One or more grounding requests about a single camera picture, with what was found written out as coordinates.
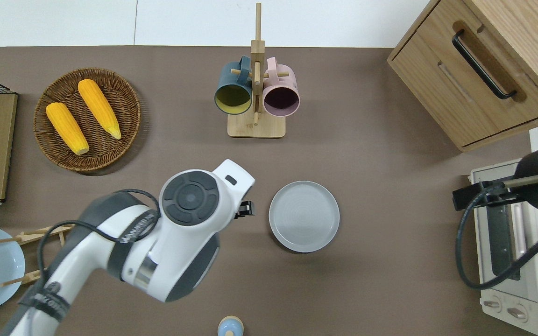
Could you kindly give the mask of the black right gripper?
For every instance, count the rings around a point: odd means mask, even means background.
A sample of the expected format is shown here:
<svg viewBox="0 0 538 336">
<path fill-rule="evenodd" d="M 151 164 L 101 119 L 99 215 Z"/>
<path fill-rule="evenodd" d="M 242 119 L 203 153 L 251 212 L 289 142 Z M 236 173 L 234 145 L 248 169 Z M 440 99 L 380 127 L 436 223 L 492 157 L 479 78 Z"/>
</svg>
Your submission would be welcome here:
<svg viewBox="0 0 538 336">
<path fill-rule="evenodd" d="M 456 211 L 500 203 L 500 194 L 506 191 L 502 182 L 477 182 L 470 186 L 453 191 L 453 204 Z"/>
</svg>

